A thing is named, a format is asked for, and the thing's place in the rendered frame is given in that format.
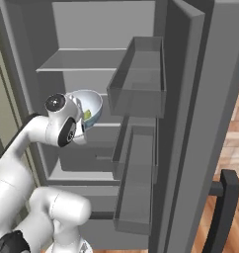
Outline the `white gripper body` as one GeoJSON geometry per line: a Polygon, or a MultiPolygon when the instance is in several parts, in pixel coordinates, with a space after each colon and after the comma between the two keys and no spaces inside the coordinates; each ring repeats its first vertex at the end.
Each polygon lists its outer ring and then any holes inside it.
{"type": "Polygon", "coordinates": [[[74,98],[73,102],[76,104],[77,111],[78,111],[77,118],[76,118],[76,131],[75,131],[73,141],[78,145],[84,145],[87,143],[87,135],[86,135],[84,121],[83,121],[83,111],[82,111],[81,102],[77,98],[74,98]]]}

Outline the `grey fridge shelf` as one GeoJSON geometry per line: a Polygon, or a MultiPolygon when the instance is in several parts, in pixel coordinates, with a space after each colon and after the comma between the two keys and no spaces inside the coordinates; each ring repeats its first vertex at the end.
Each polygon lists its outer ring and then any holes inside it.
{"type": "Polygon", "coordinates": [[[62,186],[118,186],[119,180],[116,180],[112,172],[103,171],[64,171],[62,169],[61,159],[58,158],[52,172],[47,177],[49,185],[62,186]]]}
{"type": "Polygon", "coordinates": [[[87,121],[89,127],[119,127],[121,117],[113,116],[110,111],[107,95],[95,93],[88,106],[91,118],[87,121]]]}
{"type": "Polygon", "coordinates": [[[124,54],[124,48],[60,49],[37,72],[116,69],[124,54]]]}

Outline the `white bowl with blue rim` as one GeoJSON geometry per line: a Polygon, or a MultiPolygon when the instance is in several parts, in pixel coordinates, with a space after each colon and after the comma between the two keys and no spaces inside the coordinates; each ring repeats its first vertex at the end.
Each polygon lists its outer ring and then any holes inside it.
{"type": "Polygon", "coordinates": [[[81,106],[85,129],[91,128],[100,118],[103,109],[103,98],[94,90],[77,90],[69,94],[81,106]]]}

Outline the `grey fridge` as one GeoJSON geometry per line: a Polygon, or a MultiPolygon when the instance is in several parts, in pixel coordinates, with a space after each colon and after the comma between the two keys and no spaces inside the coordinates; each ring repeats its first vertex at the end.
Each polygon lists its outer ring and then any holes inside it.
{"type": "MultiPolygon", "coordinates": [[[[60,49],[124,48],[133,37],[160,37],[155,0],[0,0],[0,49],[23,124],[32,114],[46,117],[45,102],[55,94],[94,90],[107,95],[116,69],[37,72],[60,49]]],[[[153,175],[157,167],[157,123],[153,175]]],[[[120,126],[85,129],[87,143],[63,146],[31,143],[22,162],[35,186],[52,187],[90,201],[91,215],[78,227],[95,249],[142,249],[149,235],[116,231],[114,216],[118,186],[49,185],[58,158],[64,171],[113,173],[112,156],[120,126]]],[[[0,157],[6,147],[0,140],[0,157]]]]}

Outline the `grey fridge door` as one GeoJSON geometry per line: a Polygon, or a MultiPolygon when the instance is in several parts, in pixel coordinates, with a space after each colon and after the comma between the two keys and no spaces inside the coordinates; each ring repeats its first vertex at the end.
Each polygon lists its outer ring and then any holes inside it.
{"type": "Polygon", "coordinates": [[[191,253],[239,93],[239,0],[168,0],[149,253],[191,253]]]}

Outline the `narrow grey door bin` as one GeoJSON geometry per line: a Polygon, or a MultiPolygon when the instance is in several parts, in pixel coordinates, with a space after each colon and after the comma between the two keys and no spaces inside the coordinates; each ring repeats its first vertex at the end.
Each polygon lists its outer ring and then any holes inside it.
{"type": "Polygon", "coordinates": [[[124,167],[154,164],[156,120],[149,118],[124,117],[112,156],[113,175],[121,180],[124,167]]]}

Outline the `large grey door bin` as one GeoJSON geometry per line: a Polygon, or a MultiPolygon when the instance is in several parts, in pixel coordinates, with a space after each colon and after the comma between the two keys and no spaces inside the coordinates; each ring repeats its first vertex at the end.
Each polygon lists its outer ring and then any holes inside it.
{"type": "Polygon", "coordinates": [[[133,37],[107,87],[111,114],[163,119],[166,72],[162,37],[133,37]]]}

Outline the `long grey door bin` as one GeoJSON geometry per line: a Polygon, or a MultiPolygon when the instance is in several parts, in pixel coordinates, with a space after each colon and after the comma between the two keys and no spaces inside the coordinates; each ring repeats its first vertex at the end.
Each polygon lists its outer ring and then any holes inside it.
{"type": "Polygon", "coordinates": [[[116,231],[150,234],[153,145],[152,126],[131,128],[114,216],[116,231]]]}

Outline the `olive cupboard panel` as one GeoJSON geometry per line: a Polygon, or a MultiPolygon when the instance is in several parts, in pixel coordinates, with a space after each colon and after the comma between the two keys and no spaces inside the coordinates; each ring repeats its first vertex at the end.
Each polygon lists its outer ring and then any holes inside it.
{"type": "Polygon", "coordinates": [[[22,120],[0,49],[0,140],[3,147],[9,144],[21,126],[22,120]]]}

